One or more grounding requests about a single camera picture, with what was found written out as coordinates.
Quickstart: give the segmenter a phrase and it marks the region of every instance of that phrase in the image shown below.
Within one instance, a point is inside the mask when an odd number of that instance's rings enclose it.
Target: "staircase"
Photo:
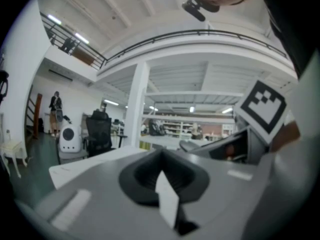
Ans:
[[[39,136],[39,111],[42,100],[42,94],[38,93],[36,101],[34,103],[34,101],[30,98],[32,88],[33,86],[30,89],[25,110],[24,137],[26,145],[28,145],[32,139],[37,140]],[[27,125],[27,119],[29,119],[32,122],[32,126]]]

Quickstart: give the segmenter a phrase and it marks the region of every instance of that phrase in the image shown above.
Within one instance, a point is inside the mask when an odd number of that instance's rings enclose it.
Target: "balcony railing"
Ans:
[[[76,57],[84,63],[90,65],[95,70],[101,69],[107,59],[95,49],[78,39],[71,31],[58,25],[45,14],[41,13],[45,31],[52,45],[58,47],[63,52]]]
[[[158,35],[158,36],[143,40],[141,42],[138,42],[134,45],[131,45],[128,48],[111,56],[110,58],[105,58],[98,51],[96,51],[95,49],[90,47],[88,44],[78,39],[71,31],[69,31],[63,26],[56,24],[54,21],[49,19],[43,13],[40,13],[40,14],[42,17],[44,28],[48,34],[48,37],[52,45],[57,46],[60,50],[64,51],[65,53],[72,55],[78,58],[79,60],[87,63],[88,65],[93,67],[95,70],[100,70],[103,66],[107,65],[107,63],[117,58],[120,58],[121,56],[135,49],[138,49],[142,46],[154,44],[155,42],[166,40],[166,39],[179,38],[179,37],[185,37],[185,36],[223,36],[223,37],[235,38],[238,40],[250,41],[260,46],[266,47],[269,50],[276,52],[277,54],[283,56],[286,59],[288,58],[283,51],[261,40],[255,39],[247,35],[239,34],[239,33],[223,31],[223,30],[212,30],[212,29],[184,30],[184,31],[177,31],[177,32]]]
[[[224,37],[231,37],[231,38],[236,38],[236,39],[240,39],[240,40],[250,41],[255,44],[261,45],[263,47],[266,47],[269,50],[274,51],[277,54],[279,54],[287,59],[287,55],[283,51],[275,48],[274,46],[272,46],[268,43],[265,43],[263,41],[260,41],[258,39],[255,39],[255,38],[247,36],[247,35],[233,33],[233,32],[229,32],[229,31],[223,31],[223,30],[194,29],[194,30],[184,30],[184,31],[177,31],[177,32],[162,34],[162,35],[158,35],[158,36],[146,39],[144,41],[138,42],[138,43],[131,45],[130,47],[118,52],[117,54],[111,56],[110,58],[108,58],[104,62],[103,65],[105,66],[107,63],[111,62],[112,60],[114,60],[116,58],[120,58],[121,56],[125,55],[126,53],[131,52],[131,51],[133,51],[137,48],[140,48],[142,46],[154,44],[155,42],[166,40],[166,39],[185,37],[185,36],[224,36]]]

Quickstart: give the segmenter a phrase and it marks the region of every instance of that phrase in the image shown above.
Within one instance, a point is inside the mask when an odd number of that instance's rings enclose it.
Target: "white table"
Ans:
[[[156,144],[163,146],[168,149],[178,149],[179,142],[181,139],[175,138],[175,137],[169,137],[169,136],[151,136],[151,135],[146,135],[146,136],[141,136],[140,137],[141,142],[146,142],[150,144]],[[199,140],[199,139],[190,139],[190,142],[193,142],[199,146],[207,145],[211,143],[212,141],[207,141],[207,140]]]
[[[49,168],[49,173],[56,189],[61,188],[66,183],[70,182],[86,170],[100,165],[106,161],[113,161],[125,158],[134,154],[145,152],[146,150],[133,147],[124,146],[104,154],[100,154],[89,159],[71,162],[67,164],[52,166]]]

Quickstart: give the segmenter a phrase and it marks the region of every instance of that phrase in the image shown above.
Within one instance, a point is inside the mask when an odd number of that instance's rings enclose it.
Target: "white pillar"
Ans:
[[[145,61],[136,65],[125,117],[124,135],[128,136],[123,141],[125,146],[139,147],[149,72],[150,67]]]

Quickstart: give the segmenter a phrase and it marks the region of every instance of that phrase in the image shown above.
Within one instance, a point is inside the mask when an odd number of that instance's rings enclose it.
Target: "white ceiling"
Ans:
[[[145,39],[165,33],[204,29],[205,24],[195,20],[181,8],[186,0],[38,0],[40,11],[62,21],[72,32],[78,32],[90,41],[90,46],[107,58],[124,48]],[[226,6],[219,13],[203,12],[207,19],[221,26],[235,26],[264,34],[270,29],[268,12],[263,0]],[[57,72],[86,85],[90,82],[66,68],[51,63]],[[110,75],[104,82],[90,88],[97,89],[122,107],[128,104],[135,67]],[[212,55],[209,61],[179,61],[154,66],[150,69],[147,92],[221,91],[243,94],[255,77],[265,79],[273,87],[289,94],[294,86],[285,79],[271,75],[258,61],[230,55]],[[184,97],[186,101],[194,96]],[[204,97],[214,104],[197,104],[198,112],[220,113],[226,104],[217,103],[217,97]],[[145,109],[154,104],[145,99]],[[179,100],[175,104],[157,104],[160,112],[188,112],[190,104]]]
[[[40,11],[52,14],[62,25],[78,32],[106,57],[157,35],[204,29],[181,8],[186,0],[38,0]],[[207,19],[265,32],[269,26],[263,0],[206,13]]]

